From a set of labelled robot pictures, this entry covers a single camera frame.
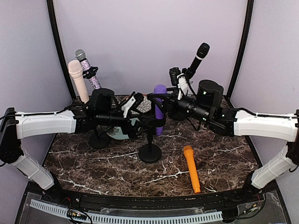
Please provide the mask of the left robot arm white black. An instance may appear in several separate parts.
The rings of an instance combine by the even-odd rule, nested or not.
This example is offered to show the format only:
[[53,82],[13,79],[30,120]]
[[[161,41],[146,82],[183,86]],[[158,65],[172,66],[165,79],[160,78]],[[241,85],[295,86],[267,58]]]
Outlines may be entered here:
[[46,170],[21,147],[26,137],[55,133],[85,133],[99,126],[120,127],[123,134],[134,138],[142,126],[143,113],[138,110],[145,96],[133,92],[118,103],[110,89],[98,89],[82,105],[70,105],[58,112],[16,112],[8,108],[1,117],[0,159],[12,164],[36,182],[55,203],[63,203],[66,193],[59,188],[50,171]]

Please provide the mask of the black stand of purple microphone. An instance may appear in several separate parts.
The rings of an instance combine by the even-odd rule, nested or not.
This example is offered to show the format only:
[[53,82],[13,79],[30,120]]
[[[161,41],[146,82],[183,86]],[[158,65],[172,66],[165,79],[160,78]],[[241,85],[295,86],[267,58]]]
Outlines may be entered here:
[[166,123],[166,116],[162,119],[155,117],[147,119],[146,123],[141,123],[142,130],[147,134],[148,143],[141,146],[138,151],[138,156],[141,161],[145,163],[155,163],[161,159],[162,152],[159,146],[153,143],[154,135],[156,135],[156,128],[163,127]]

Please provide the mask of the orange microphone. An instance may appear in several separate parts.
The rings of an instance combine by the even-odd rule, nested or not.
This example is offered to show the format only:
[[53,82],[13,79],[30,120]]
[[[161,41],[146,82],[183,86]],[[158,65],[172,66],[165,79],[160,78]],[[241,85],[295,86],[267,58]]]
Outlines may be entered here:
[[201,192],[199,177],[195,165],[194,160],[194,150],[191,146],[185,146],[183,149],[184,157],[186,158],[190,179],[192,183],[192,188],[195,194],[199,194]]

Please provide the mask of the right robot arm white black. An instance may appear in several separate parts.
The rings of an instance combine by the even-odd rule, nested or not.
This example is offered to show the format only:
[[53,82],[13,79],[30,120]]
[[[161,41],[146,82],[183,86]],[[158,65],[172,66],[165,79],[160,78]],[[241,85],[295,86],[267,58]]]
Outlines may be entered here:
[[260,114],[245,108],[223,108],[222,95],[222,86],[212,80],[201,80],[196,98],[176,90],[172,94],[152,93],[148,99],[163,112],[180,112],[221,136],[261,136],[287,142],[276,156],[247,176],[238,193],[238,198],[247,203],[256,196],[256,191],[299,166],[299,114]]

